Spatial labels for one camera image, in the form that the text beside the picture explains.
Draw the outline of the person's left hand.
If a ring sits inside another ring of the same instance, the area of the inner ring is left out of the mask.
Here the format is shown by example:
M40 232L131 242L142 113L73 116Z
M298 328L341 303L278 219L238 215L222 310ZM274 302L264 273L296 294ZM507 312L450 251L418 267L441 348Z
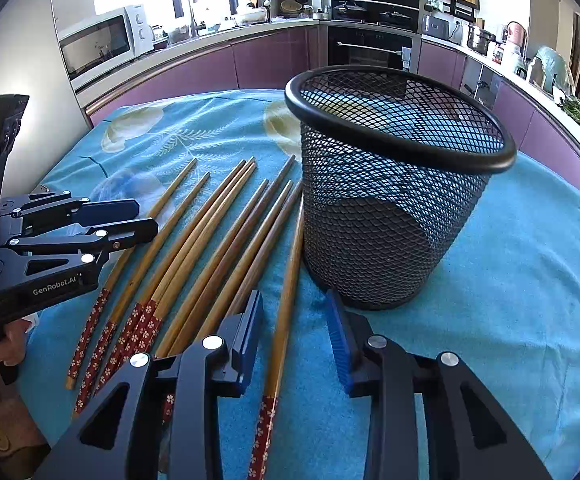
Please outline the person's left hand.
M4 336L0 340L0 363L5 366L15 366L24 360L25 334L32 325L33 323L26 318L19 318L5 325Z

